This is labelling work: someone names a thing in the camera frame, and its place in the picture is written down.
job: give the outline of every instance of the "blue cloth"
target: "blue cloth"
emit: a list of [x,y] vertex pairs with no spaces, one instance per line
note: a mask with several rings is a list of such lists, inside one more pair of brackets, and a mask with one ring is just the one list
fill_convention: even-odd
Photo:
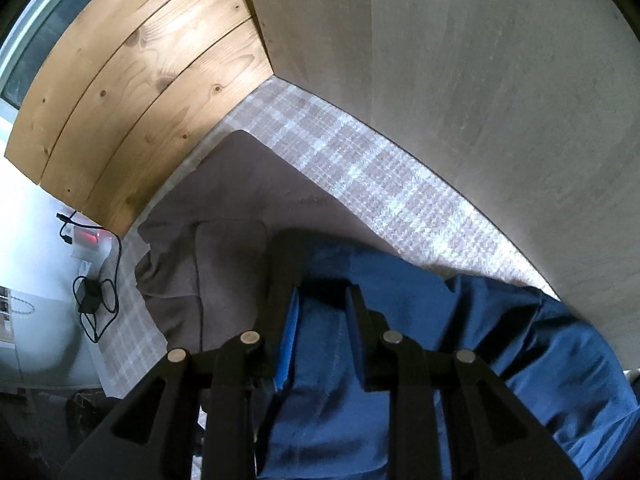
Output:
[[474,349],[586,480],[596,478],[638,421],[638,401],[609,345],[540,290],[479,276],[444,282],[390,254],[314,243],[298,291],[290,385],[270,431],[262,478],[385,478],[388,394],[365,393],[356,379],[344,285],[319,293],[306,280],[360,285],[370,310],[426,349]]

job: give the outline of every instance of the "plaid tablecloth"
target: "plaid tablecloth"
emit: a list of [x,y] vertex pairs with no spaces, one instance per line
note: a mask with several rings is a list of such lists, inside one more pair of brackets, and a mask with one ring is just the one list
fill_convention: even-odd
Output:
[[[491,276],[553,291],[507,238],[452,187],[365,124],[315,95],[271,77],[197,145],[123,240],[121,312],[100,340],[111,384],[124,396],[164,355],[166,341],[136,289],[148,247],[138,226],[151,208],[227,134],[245,130],[341,200],[412,264]],[[102,275],[113,275],[114,251]]]

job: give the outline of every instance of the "power adapter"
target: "power adapter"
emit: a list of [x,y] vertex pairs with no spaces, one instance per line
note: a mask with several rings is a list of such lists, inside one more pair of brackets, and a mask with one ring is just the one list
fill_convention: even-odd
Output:
[[80,314],[95,314],[98,312],[102,300],[102,283],[97,280],[82,278],[76,292],[78,312]]

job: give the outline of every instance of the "plywood board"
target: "plywood board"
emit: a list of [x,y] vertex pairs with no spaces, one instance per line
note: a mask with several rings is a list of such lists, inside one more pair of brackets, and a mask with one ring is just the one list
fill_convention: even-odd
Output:
[[145,111],[197,57],[249,17],[244,0],[172,0],[158,10],[117,50],[82,96],[40,185],[82,210]]
[[5,157],[36,184],[88,86],[120,45],[170,0],[92,0],[32,83]]
[[111,159],[84,213],[126,234],[197,142],[271,75],[248,20],[194,61],[149,108]]
[[483,211],[640,364],[640,44],[611,0],[253,0],[274,72]]

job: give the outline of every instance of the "brown garment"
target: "brown garment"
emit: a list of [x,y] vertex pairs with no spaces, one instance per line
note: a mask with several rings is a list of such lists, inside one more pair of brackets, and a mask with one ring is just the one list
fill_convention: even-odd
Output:
[[299,229],[395,254],[341,202],[250,134],[230,134],[169,192],[138,233],[138,290],[168,348],[218,348],[266,302],[267,248]]

